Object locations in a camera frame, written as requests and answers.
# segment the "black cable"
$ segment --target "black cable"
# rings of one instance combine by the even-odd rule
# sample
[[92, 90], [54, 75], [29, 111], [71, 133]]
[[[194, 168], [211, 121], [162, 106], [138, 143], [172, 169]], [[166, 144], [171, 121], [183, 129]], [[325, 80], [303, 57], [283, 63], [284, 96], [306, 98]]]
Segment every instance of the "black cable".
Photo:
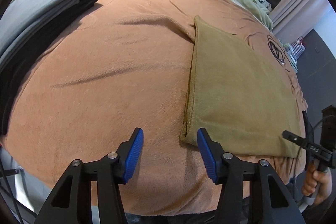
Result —
[[[323, 117], [321, 120], [319, 120], [316, 125], [314, 125], [314, 127], [312, 128], [312, 130], [309, 132], [309, 134], [314, 134], [314, 130], [327, 118], [330, 118], [330, 117], [334, 117], [336, 118], [335, 115], [328, 115], [328, 116], [325, 116]], [[300, 154], [300, 151], [301, 151], [302, 147], [299, 148], [299, 151], [297, 152], [297, 155], [296, 155], [296, 161], [295, 161], [295, 165], [294, 165], [294, 189], [296, 187], [296, 167], [297, 167], [297, 162], [299, 160], [299, 154]]]
[[[3, 187], [2, 185], [0, 185], [0, 190], [2, 190], [7, 196], [11, 196], [10, 193], [5, 189], [5, 187]], [[37, 213], [35, 213], [34, 211], [30, 210], [29, 208], [27, 208], [25, 205], [23, 205], [21, 202], [19, 202], [18, 200], [16, 200], [18, 202], [18, 204], [20, 205], [20, 207], [25, 210], [27, 213], [29, 213], [30, 215], [32, 215], [34, 218], [37, 218]]]
[[11, 189], [11, 187], [10, 187], [10, 185], [9, 185], [7, 176], [6, 176], [6, 174], [5, 174], [5, 170], [4, 170], [4, 168], [3, 168], [2, 160], [1, 160], [1, 159], [0, 159], [0, 171], [1, 171], [2, 175], [3, 175], [4, 180], [5, 180], [5, 184], [6, 184], [7, 188], [8, 188], [10, 197], [11, 197], [12, 202], [13, 202], [13, 204], [14, 204], [16, 214], [17, 214], [17, 216], [19, 217], [19, 221], [20, 221], [21, 224], [24, 224], [23, 219], [22, 219], [21, 214], [20, 214], [20, 211], [19, 211], [19, 208], [18, 208], [17, 203], [16, 203], [17, 200], [16, 200], [16, 198], [14, 198], [14, 195], [13, 195], [12, 189]]

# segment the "green blanket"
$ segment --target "green blanket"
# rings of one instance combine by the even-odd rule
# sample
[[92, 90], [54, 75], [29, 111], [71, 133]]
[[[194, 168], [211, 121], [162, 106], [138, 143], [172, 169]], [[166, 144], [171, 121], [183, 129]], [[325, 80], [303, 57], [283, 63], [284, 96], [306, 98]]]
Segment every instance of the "green blanket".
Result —
[[243, 40], [194, 19], [196, 38], [181, 140], [197, 145], [205, 127], [234, 154], [294, 158], [298, 147], [283, 139], [300, 135], [299, 110], [278, 71]]

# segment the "metal screw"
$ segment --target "metal screw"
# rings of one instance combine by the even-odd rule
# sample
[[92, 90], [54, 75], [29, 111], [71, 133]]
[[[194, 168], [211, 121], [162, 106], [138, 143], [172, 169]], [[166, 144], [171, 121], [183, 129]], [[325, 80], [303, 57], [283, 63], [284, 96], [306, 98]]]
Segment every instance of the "metal screw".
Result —
[[116, 152], [111, 152], [111, 153], [108, 153], [107, 157], [109, 159], [115, 159], [116, 157], [118, 157], [118, 154]]
[[261, 160], [260, 165], [262, 166], [269, 166], [269, 162], [267, 160]]
[[223, 157], [227, 160], [230, 160], [230, 159], [233, 158], [233, 155], [229, 152], [226, 152], [226, 153], [223, 154]]
[[74, 160], [73, 162], [72, 162], [72, 166], [78, 166], [78, 165], [80, 165], [81, 164], [81, 160]]

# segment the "human hand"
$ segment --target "human hand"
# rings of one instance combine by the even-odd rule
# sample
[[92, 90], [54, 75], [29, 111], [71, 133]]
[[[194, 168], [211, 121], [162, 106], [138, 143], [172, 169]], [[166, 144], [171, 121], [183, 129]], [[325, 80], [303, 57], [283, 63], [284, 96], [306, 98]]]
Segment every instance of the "human hand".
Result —
[[321, 183], [321, 186], [314, 201], [315, 205], [322, 203], [328, 196], [330, 196], [333, 183], [329, 168], [327, 169], [327, 172], [319, 172], [316, 171], [313, 162], [311, 162], [308, 166], [306, 178], [301, 189], [302, 194], [309, 196], [314, 193], [318, 182]]

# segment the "stack of folded clothes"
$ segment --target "stack of folded clothes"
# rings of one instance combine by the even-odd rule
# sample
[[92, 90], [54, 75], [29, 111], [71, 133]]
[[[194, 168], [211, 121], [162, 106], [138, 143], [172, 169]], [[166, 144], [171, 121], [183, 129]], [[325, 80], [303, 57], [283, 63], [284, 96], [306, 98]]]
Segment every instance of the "stack of folded clothes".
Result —
[[59, 34], [97, 0], [15, 0], [0, 20], [0, 134], [20, 83]]

